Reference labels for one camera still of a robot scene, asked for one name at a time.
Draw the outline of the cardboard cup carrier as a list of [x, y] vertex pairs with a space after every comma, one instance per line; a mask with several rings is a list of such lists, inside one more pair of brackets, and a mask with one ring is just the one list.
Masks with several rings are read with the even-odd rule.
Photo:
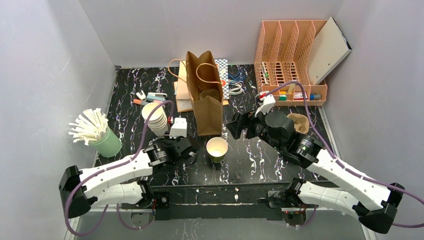
[[294, 128], [297, 133], [307, 135], [310, 130], [310, 122], [306, 115], [299, 113], [290, 113], [287, 115], [294, 122]]

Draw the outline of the green paper coffee cup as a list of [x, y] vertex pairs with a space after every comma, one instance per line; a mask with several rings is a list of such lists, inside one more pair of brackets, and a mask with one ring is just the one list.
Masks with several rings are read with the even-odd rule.
[[228, 151], [228, 143], [222, 137], [213, 137], [206, 143], [206, 151], [212, 163], [220, 163]]

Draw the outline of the brown paper bag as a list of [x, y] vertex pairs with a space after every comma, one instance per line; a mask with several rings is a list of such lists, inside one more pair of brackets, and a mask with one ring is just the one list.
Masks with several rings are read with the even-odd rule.
[[198, 136], [218, 136], [223, 129], [224, 93], [222, 81], [211, 51], [199, 57], [188, 51], [183, 68]]

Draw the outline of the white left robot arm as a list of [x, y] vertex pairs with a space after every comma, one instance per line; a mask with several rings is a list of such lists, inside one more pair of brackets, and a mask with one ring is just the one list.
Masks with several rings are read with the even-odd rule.
[[139, 154], [93, 168], [78, 169], [76, 165], [66, 168], [58, 185], [65, 217], [80, 217], [98, 206], [140, 206], [153, 201], [155, 197], [146, 180], [129, 181], [194, 159], [199, 145], [187, 136], [187, 129], [186, 118], [177, 117], [169, 137], [158, 139]]

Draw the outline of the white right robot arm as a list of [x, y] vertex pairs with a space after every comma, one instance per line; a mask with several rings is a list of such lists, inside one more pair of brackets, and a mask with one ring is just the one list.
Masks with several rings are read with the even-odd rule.
[[388, 233], [403, 197], [403, 187], [397, 183], [374, 183], [364, 173], [350, 170], [342, 160], [332, 158], [320, 140], [297, 132], [294, 121], [283, 112], [272, 111], [274, 104], [275, 100], [267, 96], [257, 110], [236, 113], [226, 128], [235, 139], [242, 131], [247, 139], [260, 138], [289, 163], [325, 177], [336, 188], [294, 178], [286, 190], [270, 191], [263, 202], [270, 208], [287, 204], [322, 206], [357, 218], [376, 233]]

